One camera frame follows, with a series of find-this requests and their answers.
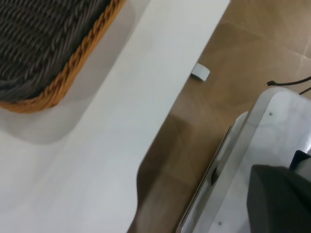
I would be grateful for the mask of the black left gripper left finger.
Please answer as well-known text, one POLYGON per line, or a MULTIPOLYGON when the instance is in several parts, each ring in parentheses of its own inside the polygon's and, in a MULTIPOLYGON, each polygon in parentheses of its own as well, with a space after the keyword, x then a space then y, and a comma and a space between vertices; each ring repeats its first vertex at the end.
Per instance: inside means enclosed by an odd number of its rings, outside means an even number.
POLYGON ((253 165, 247 212, 253 233, 309 233, 311 183, 285 167, 253 165))

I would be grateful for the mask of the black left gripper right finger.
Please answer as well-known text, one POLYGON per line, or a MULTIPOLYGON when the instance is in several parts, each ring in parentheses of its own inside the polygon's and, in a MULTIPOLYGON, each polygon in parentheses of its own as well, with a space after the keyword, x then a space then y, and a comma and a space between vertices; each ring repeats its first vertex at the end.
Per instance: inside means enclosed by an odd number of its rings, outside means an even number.
POLYGON ((295 171, 301 162, 303 162, 307 159, 310 159, 310 158, 311 158, 311 156, 308 155, 307 153, 305 153, 301 150, 297 150, 293 156, 293 159, 292 159, 291 164, 289 166, 289 170, 295 171))

